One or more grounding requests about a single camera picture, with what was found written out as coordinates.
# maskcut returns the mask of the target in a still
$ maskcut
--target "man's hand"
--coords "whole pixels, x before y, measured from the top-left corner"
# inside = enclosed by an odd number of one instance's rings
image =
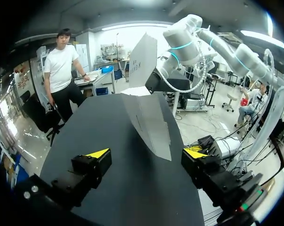
[[[84,77],[83,77],[83,79],[85,80],[85,81],[89,81],[90,79],[89,79],[89,76],[87,76],[87,75],[85,75]]]
[[[49,97],[49,103],[50,103],[52,106],[54,106],[54,104],[55,104],[55,101],[54,101],[54,99],[53,99],[52,96]]]

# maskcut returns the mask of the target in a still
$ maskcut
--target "person sitting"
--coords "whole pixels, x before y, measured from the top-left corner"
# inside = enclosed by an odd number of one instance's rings
[[[251,116],[251,123],[253,123],[257,114],[262,112],[263,106],[268,100],[268,96],[266,94],[267,87],[264,84],[261,84],[259,89],[253,89],[251,92],[247,92],[244,88],[241,89],[246,99],[252,100],[252,103],[239,108],[238,127],[243,126],[244,117],[246,115]]]

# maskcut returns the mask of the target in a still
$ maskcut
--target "stool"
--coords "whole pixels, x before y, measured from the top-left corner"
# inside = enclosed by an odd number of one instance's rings
[[[231,103],[232,103],[232,100],[236,101],[236,100],[237,100],[237,97],[235,97],[233,94],[230,94],[230,93],[227,94],[227,97],[230,98],[230,101],[229,101],[228,104],[227,104],[227,103],[223,103],[223,104],[222,104],[222,107],[226,107],[227,112],[228,112],[229,110],[232,110],[232,112],[234,112],[234,110],[233,110],[233,108],[232,108],[232,106],[231,106]]]

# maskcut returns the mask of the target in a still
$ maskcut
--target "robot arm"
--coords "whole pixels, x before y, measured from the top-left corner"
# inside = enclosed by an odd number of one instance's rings
[[[234,51],[223,39],[209,29],[200,28],[202,21],[203,20],[199,16],[188,15],[170,26],[168,30],[163,33],[165,39],[171,46],[168,51],[176,58],[175,60],[171,57],[174,64],[182,63],[183,65],[195,65],[199,61],[203,61],[203,77],[199,82],[201,83],[206,77],[207,65],[205,59],[213,56],[216,51],[227,61],[228,65],[237,76],[244,77],[248,72],[252,72],[255,78],[260,79],[261,82],[277,89],[270,112],[256,142],[247,153],[243,153],[242,159],[248,159],[250,157],[249,155],[260,148],[261,144],[268,138],[283,114],[284,80],[276,77],[274,71],[268,65],[263,63],[245,44],[240,44]],[[206,42],[210,46],[208,52],[202,53],[202,50],[197,45],[200,40]],[[163,76],[167,75],[166,77],[168,77],[168,70],[176,68],[174,66],[171,66],[170,68],[170,64],[168,68],[168,63],[169,62],[166,61],[165,65],[161,65],[162,67],[158,68],[158,71],[161,72],[161,77],[166,83],[167,81]],[[191,92],[196,86],[186,91],[174,90],[177,92]]]

